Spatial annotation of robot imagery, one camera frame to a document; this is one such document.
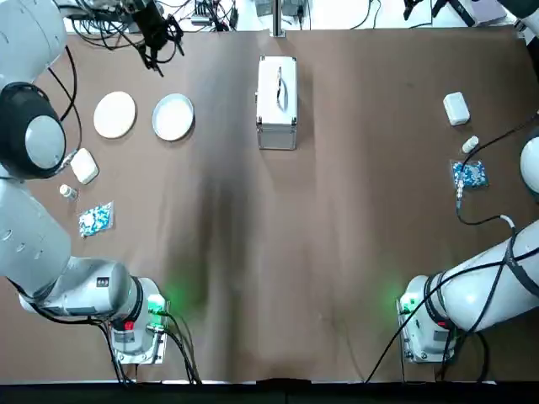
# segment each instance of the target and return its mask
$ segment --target white cube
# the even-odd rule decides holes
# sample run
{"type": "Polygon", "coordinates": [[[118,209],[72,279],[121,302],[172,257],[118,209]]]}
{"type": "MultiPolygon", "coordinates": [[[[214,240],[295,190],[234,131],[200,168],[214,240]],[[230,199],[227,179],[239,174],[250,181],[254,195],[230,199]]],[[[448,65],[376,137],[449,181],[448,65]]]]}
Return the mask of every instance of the white cube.
{"type": "Polygon", "coordinates": [[[444,106],[447,118],[453,126],[466,124],[470,120],[470,111],[462,93],[447,94],[444,98],[444,106]]]}
{"type": "Polygon", "coordinates": [[[77,152],[71,161],[71,168],[75,177],[83,184],[92,181],[99,173],[98,166],[86,149],[81,149],[77,152]]]}

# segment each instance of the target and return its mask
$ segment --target green light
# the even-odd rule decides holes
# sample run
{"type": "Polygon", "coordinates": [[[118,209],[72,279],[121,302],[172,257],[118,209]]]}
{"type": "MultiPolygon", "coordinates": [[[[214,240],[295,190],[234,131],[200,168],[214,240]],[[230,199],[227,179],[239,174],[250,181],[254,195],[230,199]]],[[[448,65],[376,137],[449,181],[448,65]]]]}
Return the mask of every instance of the green light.
{"type": "Polygon", "coordinates": [[[405,293],[403,297],[401,298],[401,302],[405,304],[405,302],[410,303],[412,305],[415,305],[415,301],[418,298],[417,293],[405,293]]]}
{"type": "Polygon", "coordinates": [[[164,311],[165,299],[161,295],[149,295],[148,296],[148,310],[149,311],[164,311]]]}

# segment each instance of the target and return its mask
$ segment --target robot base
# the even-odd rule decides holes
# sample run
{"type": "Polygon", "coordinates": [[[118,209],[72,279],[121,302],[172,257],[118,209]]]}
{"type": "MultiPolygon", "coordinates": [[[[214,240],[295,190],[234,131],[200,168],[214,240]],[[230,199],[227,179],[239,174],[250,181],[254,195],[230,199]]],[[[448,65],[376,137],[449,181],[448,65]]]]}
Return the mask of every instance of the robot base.
{"type": "MultiPolygon", "coordinates": [[[[426,280],[426,276],[418,276],[412,279],[406,293],[400,299],[397,299],[399,326],[402,326],[406,319],[410,317],[411,311],[423,299],[423,288],[426,280]]],[[[424,305],[422,305],[415,313],[414,318],[401,331],[403,356],[408,362],[416,364],[441,363],[448,335],[448,330],[433,322],[424,305]]],[[[453,356],[454,347],[455,341],[453,340],[449,345],[446,360],[453,356]]]]}
{"type": "Polygon", "coordinates": [[[129,332],[113,330],[112,346],[121,364],[162,364],[164,361],[167,334],[155,333],[148,325],[167,326],[167,317],[149,312],[149,308],[159,305],[167,311],[169,302],[159,293],[157,285],[148,278],[139,278],[143,291],[142,309],[129,332]]]}

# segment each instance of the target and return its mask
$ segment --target brown table surface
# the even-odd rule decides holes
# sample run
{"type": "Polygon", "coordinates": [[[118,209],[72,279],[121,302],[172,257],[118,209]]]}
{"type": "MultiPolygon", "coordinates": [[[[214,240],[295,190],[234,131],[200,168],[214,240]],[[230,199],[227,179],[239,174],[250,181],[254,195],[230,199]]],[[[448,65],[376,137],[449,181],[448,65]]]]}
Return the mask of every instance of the brown table surface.
{"type": "MultiPolygon", "coordinates": [[[[76,38],[83,145],[99,176],[69,204],[70,169],[30,187],[72,236],[77,256],[124,262],[154,279],[189,322],[205,380],[365,378],[395,332],[395,299],[416,274],[448,269],[503,241],[503,223],[455,217],[450,159],[472,134],[485,142],[539,106],[525,43],[511,29],[422,29],[187,34],[185,57],[147,72],[132,49],[110,53],[76,38]],[[299,61],[299,147],[257,148],[254,97],[260,54],[299,61]],[[137,122],[107,141],[93,110],[108,92],[136,101],[137,122]],[[462,91],[472,120],[451,128],[442,99],[462,91]],[[169,93],[195,106],[191,136],[167,143],[152,133],[152,110],[169,93]],[[115,228],[77,234],[77,213],[115,202],[115,228]]],[[[167,55],[172,48],[163,51],[167,55]]],[[[71,87],[63,56],[54,68],[71,87]]],[[[65,95],[38,81],[58,111],[65,95]]],[[[70,145],[74,116],[66,122],[70,145]]],[[[469,195],[465,215],[504,212],[519,226],[537,210],[519,176],[526,132],[485,151],[490,186],[469,195]]],[[[21,309],[0,283],[0,380],[114,379],[97,329],[59,326],[21,309]]],[[[485,332],[489,379],[538,380],[539,312],[485,332]]],[[[482,351],[474,338],[455,380],[474,380],[482,351]]],[[[166,364],[144,380],[184,379],[168,345],[166,364]]],[[[400,380],[398,345],[375,380],[400,380]]],[[[433,380],[430,365],[406,365],[409,380],[433,380]]]]}

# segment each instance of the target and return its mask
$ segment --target blue snack package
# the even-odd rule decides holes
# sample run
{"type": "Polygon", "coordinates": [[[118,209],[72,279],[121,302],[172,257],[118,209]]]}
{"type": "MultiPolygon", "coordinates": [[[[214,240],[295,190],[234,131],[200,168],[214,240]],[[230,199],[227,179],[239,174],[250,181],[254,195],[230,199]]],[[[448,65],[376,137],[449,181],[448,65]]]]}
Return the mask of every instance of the blue snack package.
{"type": "MultiPolygon", "coordinates": [[[[455,189],[461,173],[462,162],[451,161],[451,171],[453,173],[453,183],[455,189]]],[[[480,188],[488,186],[487,173],[482,162],[467,162],[464,167],[464,188],[480,188]]]]}
{"type": "Polygon", "coordinates": [[[92,236],[113,225],[114,202],[86,210],[78,217],[78,232],[81,237],[92,236]]]}

